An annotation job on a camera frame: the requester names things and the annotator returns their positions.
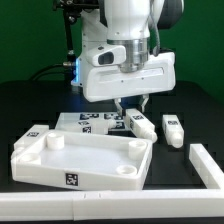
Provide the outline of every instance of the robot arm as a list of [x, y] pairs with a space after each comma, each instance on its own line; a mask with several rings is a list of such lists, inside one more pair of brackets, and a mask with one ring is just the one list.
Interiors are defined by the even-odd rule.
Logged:
[[60, 2], [74, 5], [81, 15], [82, 53], [75, 62], [72, 85], [83, 88], [87, 100], [173, 89], [174, 53], [150, 55], [148, 42], [150, 29], [170, 28], [178, 21], [183, 0], [98, 0], [94, 10], [89, 10], [90, 0]]

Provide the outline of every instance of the blue light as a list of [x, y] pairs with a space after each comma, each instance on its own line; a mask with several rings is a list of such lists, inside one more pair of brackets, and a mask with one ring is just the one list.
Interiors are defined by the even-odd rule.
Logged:
[[74, 70], [75, 78], [73, 79], [73, 82], [75, 82], [75, 83], [79, 82], [79, 75], [80, 75], [79, 73], [80, 73], [79, 59], [76, 59], [76, 61], [75, 61], [75, 70]]

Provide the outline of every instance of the black tabletop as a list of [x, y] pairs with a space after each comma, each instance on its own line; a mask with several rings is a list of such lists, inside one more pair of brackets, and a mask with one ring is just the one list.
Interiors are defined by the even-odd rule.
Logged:
[[[139, 97], [122, 101], [136, 108]], [[12, 180], [10, 156], [13, 144], [34, 124], [54, 128], [61, 112], [115, 112], [112, 100], [89, 103], [82, 94], [60, 81], [14, 81], [0, 84], [0, 193], [50, 192], [66, 189], [19, 183]], [[168, 146], [162, 130], [162, 115], [176, 114], [185, 131], [184, 146]], [[150, 95], [144, 115], [156, 126], [158, 141], [144, 189], [203, 189], [200, 177], [189, 162], [189, 146], [201, 143], [224, 169], [224, 106], [198, 85], [177, 82], [173, 91]], [[133, 136], [131, 132], [111, 135]], [[223, 218], [97, 220], [88, 223], [224, 223]]]

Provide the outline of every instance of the green wall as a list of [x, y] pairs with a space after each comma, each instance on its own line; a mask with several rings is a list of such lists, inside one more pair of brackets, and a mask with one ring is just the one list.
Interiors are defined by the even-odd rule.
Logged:
[[[0, 82], [26, 80], [38, 69], [66, 60], [62, 12], [52, 0], [0, 0]], [[176, 77], [198, 83], [224, 103], [224, 1], [185, 0], [185, 12], [162, 46], [176, 51]], [[80, 53], [80, 24], [74, 26]]]

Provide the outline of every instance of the white plastic tray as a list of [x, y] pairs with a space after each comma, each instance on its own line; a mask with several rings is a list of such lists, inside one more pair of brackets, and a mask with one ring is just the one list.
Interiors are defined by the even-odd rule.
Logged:
[[32, 143], [15, 147], [11, 160], [13, 179], [27, 183], [141, 190], [152, 158], [152, 142], [145, 139], [50, 130], [36, 137], [28, 131], [18, 142], [27, 139]]

